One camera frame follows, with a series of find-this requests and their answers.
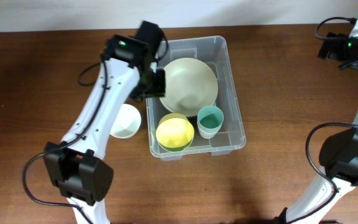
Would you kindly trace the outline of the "beige plate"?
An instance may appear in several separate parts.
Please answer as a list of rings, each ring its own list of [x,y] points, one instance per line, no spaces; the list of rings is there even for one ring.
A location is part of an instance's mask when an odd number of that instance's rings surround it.
[[[166,90],[160,101],[167,110],[192,117],[216,101],[218,80],[206,63],[195,58],[179,58],[163,69]]]

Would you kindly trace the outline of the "white bowl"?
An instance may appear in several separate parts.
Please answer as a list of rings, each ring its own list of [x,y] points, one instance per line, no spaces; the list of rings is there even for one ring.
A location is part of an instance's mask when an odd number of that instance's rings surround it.
[[[119,139],[131,138],[138,132],[141,121],[140,112],[136,107],[123,104],[110,130],[110,135]]]

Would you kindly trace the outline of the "yellow bowl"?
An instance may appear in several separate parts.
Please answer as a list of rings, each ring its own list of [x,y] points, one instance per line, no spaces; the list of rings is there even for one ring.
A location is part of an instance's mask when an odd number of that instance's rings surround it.
[[[186,116],[170,113],[159,121],[155,133],[157,141],[163,146],[180,147],[194,138],[195,130]]]

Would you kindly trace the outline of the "mint green cup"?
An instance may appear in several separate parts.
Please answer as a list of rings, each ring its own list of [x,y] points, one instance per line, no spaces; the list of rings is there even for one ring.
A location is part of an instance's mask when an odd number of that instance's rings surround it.
[[[219,129],[224,121],[224,114],[217,106],[205,106],[200,109],[197,121],[206,129]]]

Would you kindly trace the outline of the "cream cup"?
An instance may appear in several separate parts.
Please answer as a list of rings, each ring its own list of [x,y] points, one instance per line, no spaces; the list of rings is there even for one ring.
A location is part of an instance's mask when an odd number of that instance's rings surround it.
[[[218,133],[217,131],[212,132],[212,133],[206,133],[203,130],[199,130],[200,136],[205,139],[211,139],[211,138],[215,137],[215,135],[217,135],[217,133]]]

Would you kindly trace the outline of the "mint green bowl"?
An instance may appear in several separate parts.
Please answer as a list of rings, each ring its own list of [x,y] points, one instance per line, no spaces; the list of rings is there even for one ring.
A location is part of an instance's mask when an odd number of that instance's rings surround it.
[[[168,152],[178,152],[178,151],[183,151],[184,149],[188,148],[192,142],[193,142],[193,139],[190,142],[188,142],[187,144],[180,146],[180,147],[167,147],[167,146],[163,146],[159,142],[158,142],[158,144],[162,149],[164,149]]]

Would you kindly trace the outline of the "grey cup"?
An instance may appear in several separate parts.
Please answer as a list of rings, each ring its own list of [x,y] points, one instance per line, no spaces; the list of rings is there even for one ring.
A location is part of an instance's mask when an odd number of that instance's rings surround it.
[[[202,133],[206,133],[206,134],[216,134],[221,128],[222,128],[221,125],[219,125],[218,127],[215,127],[215,128],[206,128],[200,124],[198,125],[198,129]]]

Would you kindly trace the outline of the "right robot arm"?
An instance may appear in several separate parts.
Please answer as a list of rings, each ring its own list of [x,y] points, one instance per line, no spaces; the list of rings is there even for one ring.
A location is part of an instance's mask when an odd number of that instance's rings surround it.
[[[315,37],[323,41],[318,57],[339,61],[341,70],[358,70],[358,17],[348,17],[346,21],[354,26],[348,35],[330,32],[321,36],[315,33]],[[308,160],[311,160],[313,134],[327,127],[341,127],[343,130],[325,140],[319,163],[310,162],[316,177],[299,200],[274,218],[274,223],[321,223],[345,194],[358,187],[358,110],[351,124],[323,123],[313,128],[305,142]]]

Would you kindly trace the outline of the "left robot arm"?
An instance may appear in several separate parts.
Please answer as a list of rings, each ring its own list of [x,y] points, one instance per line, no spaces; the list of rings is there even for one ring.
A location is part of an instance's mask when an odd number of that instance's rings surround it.
[[[157,24],[143,21],[135,36],[115,35],[101,52],[98,80],[60,144],[47,143],[43,156],[52,185],[59,188],[77,223],[108,223],[104,198],[114,171],[103,158],[110,130],[127,98],[165,94],[165,73],[157,68],[161,43]]]

